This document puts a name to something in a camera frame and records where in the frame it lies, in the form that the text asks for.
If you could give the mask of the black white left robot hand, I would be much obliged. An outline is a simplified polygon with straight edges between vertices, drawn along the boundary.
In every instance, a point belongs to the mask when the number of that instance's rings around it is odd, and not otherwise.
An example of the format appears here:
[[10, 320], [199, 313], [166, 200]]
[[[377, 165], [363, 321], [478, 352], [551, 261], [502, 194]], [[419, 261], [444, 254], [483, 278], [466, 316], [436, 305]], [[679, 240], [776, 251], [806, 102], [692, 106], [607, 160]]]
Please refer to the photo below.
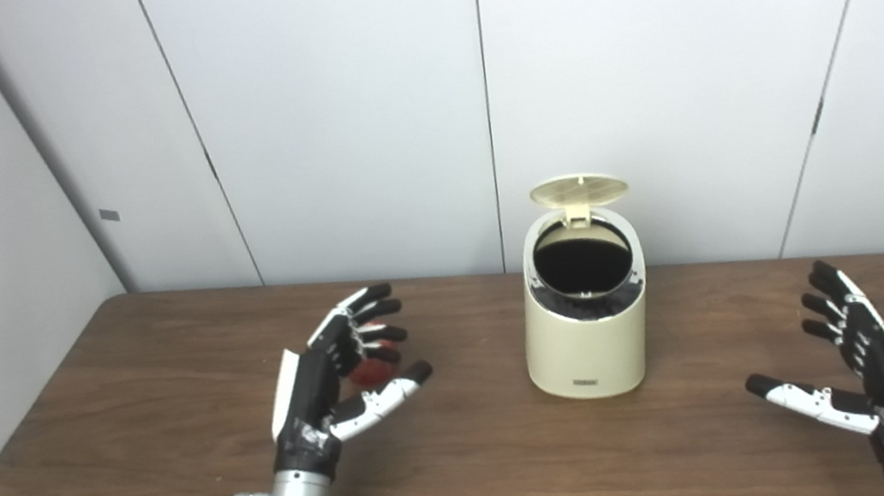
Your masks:
[[336, 479], [343, 443], [368, 431], [415, 395], [434, 368], [418, 361], [383, 385], [340, 398], [343, 380], [370, 359], [388, 365], [401, 353], [383, 342], [407, 339], [405, 329], [373, 323], [399, 312], [391, 284], [365, 286], [336, 303], [308, 338], [302, 352], [285, 351], [274, 395], [274, 471], [297, 471]]

